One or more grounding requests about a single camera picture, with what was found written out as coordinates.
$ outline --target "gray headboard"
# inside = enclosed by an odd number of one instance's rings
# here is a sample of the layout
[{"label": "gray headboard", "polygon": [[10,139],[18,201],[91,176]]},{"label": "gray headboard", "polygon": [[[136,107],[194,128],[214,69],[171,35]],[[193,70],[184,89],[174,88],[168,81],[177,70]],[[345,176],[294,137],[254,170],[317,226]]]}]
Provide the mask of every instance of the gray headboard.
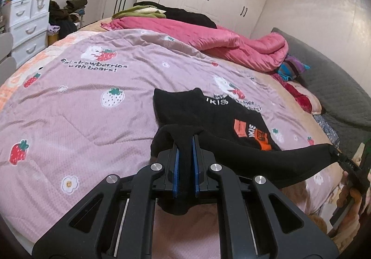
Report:
[{"label": "gray headboard", "polygon": [[320,100],[323,117],[340,137],[340,150],[352,157],[371,138],[371,98],[328,57],[297,38],[273,28],[289,44],[289,54],[311,67],[298,81]]}]

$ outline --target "white drawer unit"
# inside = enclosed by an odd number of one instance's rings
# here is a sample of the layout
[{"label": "white drawer unit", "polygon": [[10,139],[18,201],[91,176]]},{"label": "white drawer unit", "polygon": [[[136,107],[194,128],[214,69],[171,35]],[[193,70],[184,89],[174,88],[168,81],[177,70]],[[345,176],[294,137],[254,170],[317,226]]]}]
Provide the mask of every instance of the white drawer unit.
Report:
[{"label": "white drawer unit", "polygon": [[3,7],[3,15],[9,27],[30,19],[32,0],[13,0]]},{"label": "white drawer unit", "polygon": [[17,63],[17,69],[46,47],[46,31],[44,31],[13,49],[12,57]]},{"label": "white drawer unit", "polygon": [[47,13],[49,11],[50,0],[32,0],[31,4],[31,18]]},{"label": "white drawer unit", "polygon": [[13,35],[13,49],[26,40],[46,31],[48,29],[48,24],[49,12],[8,27],[7,30]]}]

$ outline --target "pile of clothes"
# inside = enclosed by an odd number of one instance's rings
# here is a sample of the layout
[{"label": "pile of clothes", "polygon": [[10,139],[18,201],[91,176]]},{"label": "pile of clothes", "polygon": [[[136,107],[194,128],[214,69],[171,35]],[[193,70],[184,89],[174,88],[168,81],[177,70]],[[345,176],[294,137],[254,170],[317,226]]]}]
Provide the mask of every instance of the pile of clothes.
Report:
[{"label": "pile of clothes", "polygon": [[134,4],[134,7],[114,14],[112,19],[121,19],[127,16],[166,18],[192,25],[217,29],[216,24],[204,14],[188,12],[179,8],[165,7],[155,2],[137,2]]},{"label": "pile of clothes", "polygon": [[85,6],[88,4],[88,0],[68,0],[67,5],[64,9],[54,2],[50,1],[49,4],[49,23],[52,26],[59,26],[59,38],[65,38],[67,35],[76,32],[77,27],[75,25],[77,15],[85,14]]}]

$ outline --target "pink comforter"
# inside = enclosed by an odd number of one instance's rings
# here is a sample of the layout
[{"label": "pink comforter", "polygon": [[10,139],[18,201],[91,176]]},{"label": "pink comforter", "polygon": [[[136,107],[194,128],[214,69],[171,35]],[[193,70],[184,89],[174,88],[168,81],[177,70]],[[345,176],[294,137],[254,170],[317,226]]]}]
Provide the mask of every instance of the pink comforter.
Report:
[{"label": "pink comforter", "polygon": [[102,23],[102,27],[109,31],[146,29],[165,33],[199,51],[259,72],[275,70],[289,50],[286,40],[278,33],[253,40],[223,27],[212,29],[171,19],[125,17],[115,19],[109,24]]}]

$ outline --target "silver screw head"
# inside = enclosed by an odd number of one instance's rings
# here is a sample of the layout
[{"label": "silver screw head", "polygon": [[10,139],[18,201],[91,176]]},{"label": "silver screw head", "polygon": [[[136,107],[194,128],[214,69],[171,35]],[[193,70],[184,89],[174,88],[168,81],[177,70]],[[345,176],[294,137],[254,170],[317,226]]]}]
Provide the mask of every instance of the silver screw head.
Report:
[{"label": "silver screw head", "polygon": [[254,178],[254,181],[258,183],[259,185],[265,184],[267,180],[265,179],[264,176],[258,175]]},{"label": "silver screw head", "polygon": [[111,175],[107,176],[106,181],[109,184],[114,184],[115,182],[118,181],[118,177],[114,174],[111,174]]},{"label": "silver screw head", "polygon": [[151,165],[151,169],[153,171],[159,171],[159,170],[162,169],[162,165],[160,163],[154,163],[154,164]]},{"label": "silver screw head", "polygon": [[210,169],[211,170],[213,170],[213,171],[220,171],[221,170],[221,165],[219,165],[219,164],[212,164],[211,166],[210,166]]}]

